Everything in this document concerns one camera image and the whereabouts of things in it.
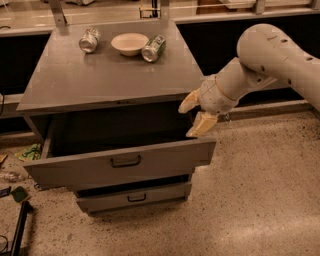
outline drawer handle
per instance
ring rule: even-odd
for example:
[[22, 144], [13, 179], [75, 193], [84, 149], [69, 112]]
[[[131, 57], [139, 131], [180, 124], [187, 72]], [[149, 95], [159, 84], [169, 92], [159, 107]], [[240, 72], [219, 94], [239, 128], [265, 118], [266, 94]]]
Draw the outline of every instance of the drawer handle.
[[136, 166], [141, 163], [141, 156], [138, 155], [137, 159], [134, 162], [126, 163], [126, 164], [116, 164], [115, 160], [113, 158], [110, 159], [110, 164], [113, 168], [124, 168], [124, 167], [130, 167], [130, 166]]
[[128, 196], [128, 202], [129, 203], [134, 203], [134, 202], [141, 202], [147, 199], [147, 195], [144, 193], [143, 194], [143, 198], [139, 198], [139, 199], [130, 199], [130, 196]]

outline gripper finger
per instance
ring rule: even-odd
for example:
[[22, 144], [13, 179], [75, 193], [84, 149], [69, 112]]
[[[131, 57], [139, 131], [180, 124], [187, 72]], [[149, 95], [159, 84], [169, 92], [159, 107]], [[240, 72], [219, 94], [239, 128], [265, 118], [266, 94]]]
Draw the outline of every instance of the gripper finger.
[[189, 93], [189, 95], [180, 104], [178, 109], [179, 113], [187, 113], [189, 110], [200, 105], [198, 101], [198, 96], [199, 96], [199, 89]]
[[199, 137], [209, 131], [218, 121], [218, 117], [208, 112], [199, 111], [192, 128], [187, 132], [187, 137]]

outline cabinet drawer front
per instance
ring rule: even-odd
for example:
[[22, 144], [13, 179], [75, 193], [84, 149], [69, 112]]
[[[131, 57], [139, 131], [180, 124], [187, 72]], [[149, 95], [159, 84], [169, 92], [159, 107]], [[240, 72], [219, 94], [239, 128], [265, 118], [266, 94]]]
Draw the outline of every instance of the cabinet drawer front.
[[43, 188], [85, 188], [191, 174], [210, 164], [212, 138], [41, 159], [24, 167]]
[[187, 199], [191, 191], [191, 182], [126, 191], [116, 195], [101, 195], [77, 199], [83, 212], [96, 214], [101, 211], [156, 203], [172, 199]]

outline terrazzo floor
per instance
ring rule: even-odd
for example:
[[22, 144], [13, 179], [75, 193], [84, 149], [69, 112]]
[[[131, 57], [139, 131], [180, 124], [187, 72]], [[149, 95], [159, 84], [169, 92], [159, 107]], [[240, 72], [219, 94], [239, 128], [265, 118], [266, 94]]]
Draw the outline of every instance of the terrazzo floor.
[[[12, 183], [34, 207], [24, 255], [320, 255], [320, 120], [310, 111], [242, 119], [209, 136], [212, 163], [196, 169], [186, 202], [89, 217], [64, 188]], [[1, 170], [26, 174], [13, 153], [34, 142], [30, 133], [0, 136], [9, 155]], [[0, 209], [0, 234], [12, 240], [20, 205], [9, 196]]]

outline cable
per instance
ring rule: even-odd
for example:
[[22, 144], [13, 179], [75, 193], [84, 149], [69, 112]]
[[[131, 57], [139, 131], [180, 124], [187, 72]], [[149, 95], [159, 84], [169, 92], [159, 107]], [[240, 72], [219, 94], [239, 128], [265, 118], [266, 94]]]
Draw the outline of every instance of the cable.
[[4, 246], [4, 248], [0, 251], [0, 253], [6, 251], [8, 249], [8, 245], [9, 245], [9, 241], [8, 238], [6, 236], [0, 235], [0, 237], [4, 238], [6, 240], [6, 245]]

